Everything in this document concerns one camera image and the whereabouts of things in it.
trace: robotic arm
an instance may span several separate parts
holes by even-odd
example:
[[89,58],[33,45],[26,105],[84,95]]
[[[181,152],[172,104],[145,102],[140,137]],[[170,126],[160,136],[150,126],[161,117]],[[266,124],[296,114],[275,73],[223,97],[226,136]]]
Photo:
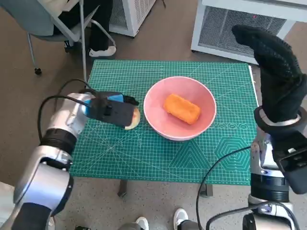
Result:
[[[236,41],[254,50],[261,71],[262,106],[254,111],[257,137],[251,146],[251,191],[248,203],[279,202],[293,211],[289,186],[307,192],[307,112],[300,107],[307,76],[291,47],[268,31],[234,26]],[[244,230],[295,230],[293,218],[279,205],[264,205],[245,215]]]
[[71,93],[69,99],[52,116],[40,145],[15,187],[15,208],[2,230],[44,230],[49,217],[62,211],[73,188],[69,174],[72,152],[89,118],[127,127],[132,122],[138,102],[118,92],[83,90]]

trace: white sneaker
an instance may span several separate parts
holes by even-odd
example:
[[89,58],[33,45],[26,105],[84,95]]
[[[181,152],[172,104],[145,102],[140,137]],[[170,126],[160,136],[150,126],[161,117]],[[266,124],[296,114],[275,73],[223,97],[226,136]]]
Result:
[[174,214],[174,230],[177,230],[177,227],[179,224],[181,224],[181,222],[188,219],[189,219],[188,214],[184,209],[182,208],[177,209],[177,211]]
[[149,224],[145,217],[139,217],[135,222],[140,225],[142,229],[149,230]]
[[114,55],[116,52],[116,47],[115,46],[109,46],[107,50],[98,50],[98,51],[93,51],[90,49],[89,56],[93,58],[98,58],[98,57],[109,57]]

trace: gray floor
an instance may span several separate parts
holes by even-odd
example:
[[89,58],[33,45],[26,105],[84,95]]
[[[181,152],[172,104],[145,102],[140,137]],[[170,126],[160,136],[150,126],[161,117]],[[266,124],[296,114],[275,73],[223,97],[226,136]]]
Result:
[[[191,53],[190,44],[196,13],[196,0],[165,0],[167,9],[157,1],[135,39],[114,35],[118,59],[232,61],[201,53]],[[32,149],[38,144],[36,117],[43,98],[54,94],[68,79],[82,78],[80,57],[68,55],[62,43],[34,39],[37,61],[43,70],[38,78],[26,42],[26,34],[15,21],[0,10],[0,181],[15,184]],[[297,23],[286,40],[293,46],[302,70],[307,72],[307,25]],[[258,70],[255,69],[256,81]],[[73,84],[67,92],[77,90]],[[51,105],[44,113],[46,125]],[[172,229],[172,215],[185,208],[195,220],[197,184],[133,181],[124,200],[117,197],[118,180],[76,178],[72,196],[65,210],[56,218],[59,229],[85,225],[92,229],[115,230],[138,216],[148,218],[151,229]],[[203,224],[212,215],[247,205],[249,187],[214,186],[214,197],[201,199]],[[307,201],[291,194],[301,228],[307,227]],[[224,218],[215,229],[241,229],[242,215]]]

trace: vent grille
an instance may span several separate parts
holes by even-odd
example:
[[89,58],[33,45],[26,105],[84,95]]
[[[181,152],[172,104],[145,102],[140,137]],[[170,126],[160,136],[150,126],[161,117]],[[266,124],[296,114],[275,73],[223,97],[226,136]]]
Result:
[[128,29],[122,1],[123,0],[113,0],[113,10],[110,24]]
[[155,0],[134,0],[138,25],[142,24]]
[[199,45],[253,57],[253,50],[236,42],[231,28],[237,24],[258,26],[277,35],[286,19],[207,6]]

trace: person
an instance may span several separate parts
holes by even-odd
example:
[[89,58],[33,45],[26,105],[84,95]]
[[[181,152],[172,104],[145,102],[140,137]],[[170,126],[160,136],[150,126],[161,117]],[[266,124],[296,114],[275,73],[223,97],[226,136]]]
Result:
[[[174,214],[174,230],[198,230],[198,224],[189,220],[187,212],[179,208]],[[145,217],[139,217],[134,223],[126,223],[118,230],[149,230],[149,224]]]
[[[46,6],[52,10],[59,19],[68,27],[73,28],[80,23],[80,6],[77,3],[70,11],[63,11],[63,7],[68,0],[43,0]],[[101,24],[101,26],[109,32],[109,22],[113,9],[113,0],[85,0],[84,1],[84,17],[99,6],[93,20]],[[54,35],[61,34],[61,31],[54,26]],[[89,41],[89,56],[91,57],[109,57],[115,54],[116,47],[109,46],[108,37],[95,25],[92,24],[91,36]]]

